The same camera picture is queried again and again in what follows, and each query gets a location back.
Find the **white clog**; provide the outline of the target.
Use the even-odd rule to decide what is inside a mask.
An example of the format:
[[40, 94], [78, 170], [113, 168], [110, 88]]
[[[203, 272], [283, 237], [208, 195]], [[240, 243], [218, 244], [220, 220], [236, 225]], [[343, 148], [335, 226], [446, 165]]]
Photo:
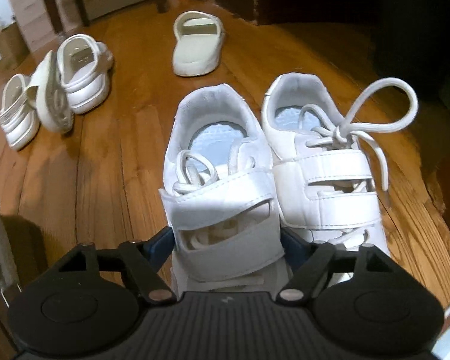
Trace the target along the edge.
[[15, 74], [2, 92], [0, 126], [9, 147], [15, 151], [28, 145], [40, 128], [36, 110], [26, 94], [30, 81], [29, 76]]
[[113, 54], [107, 45], [87, 34], [75, 34], [60, 44], [57, 67], [61, 87], [75, 114], [85, 114], [105, 101], [112, 66]]

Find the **cream slide sandal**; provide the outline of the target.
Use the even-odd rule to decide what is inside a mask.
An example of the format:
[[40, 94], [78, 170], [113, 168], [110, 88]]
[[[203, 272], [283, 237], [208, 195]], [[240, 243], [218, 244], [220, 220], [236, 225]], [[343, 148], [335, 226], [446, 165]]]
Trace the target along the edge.
[[176, 76], [200, 77], [217, 68], [225, 38], [223, 23], [217, 16], [185, 11], [176, 18], [173, 31], [176, 44], [172, 68]]
[[74, 112], [61, 85], [57, 55], [50, 50], [38, 64], [26, 87], [26, 97], [40, 123], [52, 133], [66, 134], [74, 126]]

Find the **dark wooden shelf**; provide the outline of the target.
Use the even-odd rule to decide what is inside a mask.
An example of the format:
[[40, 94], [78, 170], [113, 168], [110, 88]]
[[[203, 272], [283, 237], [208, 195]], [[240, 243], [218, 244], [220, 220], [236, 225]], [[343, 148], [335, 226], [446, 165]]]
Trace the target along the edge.
[[266, 0], [215, 0], [221, 7], [255, 25], [272, 23]]

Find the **cardboard box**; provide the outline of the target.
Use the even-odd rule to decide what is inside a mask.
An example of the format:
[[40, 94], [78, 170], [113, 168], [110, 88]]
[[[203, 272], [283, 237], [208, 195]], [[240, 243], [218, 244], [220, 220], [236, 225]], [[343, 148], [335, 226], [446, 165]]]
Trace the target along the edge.
[[[5, 0], [12, 9], [24, 41], [31, 52], [57, 40], [44, 0]], [[55, 0], [64, 31], [71, 33], [82, 25], [74, 0]]]

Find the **white velcro sneaker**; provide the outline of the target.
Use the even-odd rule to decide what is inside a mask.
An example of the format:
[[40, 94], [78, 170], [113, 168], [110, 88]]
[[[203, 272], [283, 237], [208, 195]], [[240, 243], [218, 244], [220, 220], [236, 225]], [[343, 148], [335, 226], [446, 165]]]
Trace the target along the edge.
[[[387, 124], [354, 121], [373, 94], [401, 89], [409, 107]], [[319, 77], [290, 72], [278, 76], [262, 104], [262, 129], [273, 154], [281, 223], [307, 242], [328, 242], [356, 251], [371, 244], [387, 254], [379, 198], [368, 156], [375, 153], [381, 190], [389, 190], [389, 167], [374, 133], [395, 133], [410, 125], [419, 108], [416, 92], [404, 80], [379, 79], [339, 112]]]
[[288, 282], [272, 152], [231, 86], [199, 88], [179, 103], [160, 196], [175, 237], [176, 293], [275, 296]]

